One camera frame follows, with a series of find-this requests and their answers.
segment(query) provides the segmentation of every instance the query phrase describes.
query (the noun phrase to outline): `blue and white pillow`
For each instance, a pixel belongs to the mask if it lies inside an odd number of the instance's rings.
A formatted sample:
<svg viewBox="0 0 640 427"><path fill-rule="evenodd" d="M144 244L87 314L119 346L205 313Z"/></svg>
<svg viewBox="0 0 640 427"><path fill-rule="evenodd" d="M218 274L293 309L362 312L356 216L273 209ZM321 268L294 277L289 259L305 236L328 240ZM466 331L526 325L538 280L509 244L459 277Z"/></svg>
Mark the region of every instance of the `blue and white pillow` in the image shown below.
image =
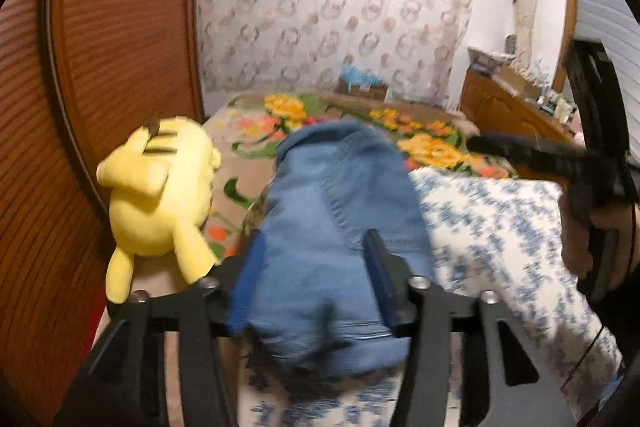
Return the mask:
<svg viewBox="0 0 640 427"><path fill-rule="evenodd" d="M561 189L550 182L470 178L428 167L410 175L430 230L440 284L468 296L497 291L560 386L600 330L562 264ZM447 427L457 426L460 418L460 348L454 337ZM621 361L605 329L564 390L576 418L597 402ZM402 367L358 378L277 375L270 359L246 343L239 379L241 427L386 427Z"/></svg>

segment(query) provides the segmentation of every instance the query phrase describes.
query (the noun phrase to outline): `wallpaper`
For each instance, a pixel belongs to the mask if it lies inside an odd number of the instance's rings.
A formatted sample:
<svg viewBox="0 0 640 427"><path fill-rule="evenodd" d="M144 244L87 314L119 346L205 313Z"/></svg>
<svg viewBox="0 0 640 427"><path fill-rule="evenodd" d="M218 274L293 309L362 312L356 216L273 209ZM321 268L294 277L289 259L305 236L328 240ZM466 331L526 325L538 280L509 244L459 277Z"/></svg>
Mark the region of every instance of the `wallpaper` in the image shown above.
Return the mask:
<svg viewBox="0 0 640 427"><path fill-rule="evenodd" d="M333 90L344 64L444 104L472 0L198 0L205 92Z"/></svg>

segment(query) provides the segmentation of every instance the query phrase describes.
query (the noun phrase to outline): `screw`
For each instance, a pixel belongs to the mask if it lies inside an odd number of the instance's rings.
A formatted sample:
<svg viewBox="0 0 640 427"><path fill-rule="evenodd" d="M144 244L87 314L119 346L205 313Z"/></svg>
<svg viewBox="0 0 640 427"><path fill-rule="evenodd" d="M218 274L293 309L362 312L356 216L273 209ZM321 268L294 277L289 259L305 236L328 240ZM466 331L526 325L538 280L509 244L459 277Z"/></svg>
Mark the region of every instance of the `screw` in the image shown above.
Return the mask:
<svg viewBox="0 0 640 427"><path fill-rule="evenodd" d="M131 295L129 295L129 301L133 302L133 304L141 304L143 302L147 302L149 299L149 293L145 290L135 290L131 292Z"/></svg>
<svg viewBox="0 0 640 427"><path fill-rule="evenodd" d="M431 286L431 281L427 279L427 277L414 275L413 277L409 277L409 286L415 290L426 290Z"/></svg>
<svg viewBox="0 0 640 427"><path fill-rule="evenodd" d="M497 304L500 302L500 296L493 290L485 290L480 292L480 298L487 304Z"/></svg>
<svg viewBox="0 0 640 427"><path fill-rule="evenodd" d="M198 286L204 290L215 290L220 285L220 281L215 277L203 277L198 281Z"/></svg>

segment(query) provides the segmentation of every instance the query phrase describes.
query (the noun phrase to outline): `wooden dresser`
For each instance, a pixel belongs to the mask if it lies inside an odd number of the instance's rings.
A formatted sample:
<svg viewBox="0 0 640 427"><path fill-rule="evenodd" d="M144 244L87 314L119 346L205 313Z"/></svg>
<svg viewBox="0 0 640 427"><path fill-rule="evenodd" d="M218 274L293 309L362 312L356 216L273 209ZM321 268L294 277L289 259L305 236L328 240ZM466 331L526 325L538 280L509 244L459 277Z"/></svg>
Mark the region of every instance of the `wooden dresser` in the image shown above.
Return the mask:
<svg viewBox="0 0 640 427"><path fill-rule="evenodd" d="M519 134L574 144L571 133L551 116L474 71L466 72L460 110L476 124L481 134ZM515 167L523 178L551 180L564 185L564 180L560 178L532 172L523 166Z"/></svg>

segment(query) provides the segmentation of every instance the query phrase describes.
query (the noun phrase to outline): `wooden door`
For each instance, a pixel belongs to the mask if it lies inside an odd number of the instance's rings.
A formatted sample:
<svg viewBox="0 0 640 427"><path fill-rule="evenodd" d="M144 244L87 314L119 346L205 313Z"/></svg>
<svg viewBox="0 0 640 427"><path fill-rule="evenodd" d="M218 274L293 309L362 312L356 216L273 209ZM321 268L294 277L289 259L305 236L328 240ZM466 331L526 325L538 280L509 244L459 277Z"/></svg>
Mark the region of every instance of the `wooden door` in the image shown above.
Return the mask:
<svg viewBox="0 0 640 427"><path fill-rule="evenodd" d="M90 176L151 118L202 121L193 0L49 0L49 6L61 108Z"/></svg>
<svg viewBox="0 0 640 427"><path fill-rule="evenodd" d="M38 0L0 8L0 363L48 425L90 339L113 246L58 133L37 14Z"/></svg>

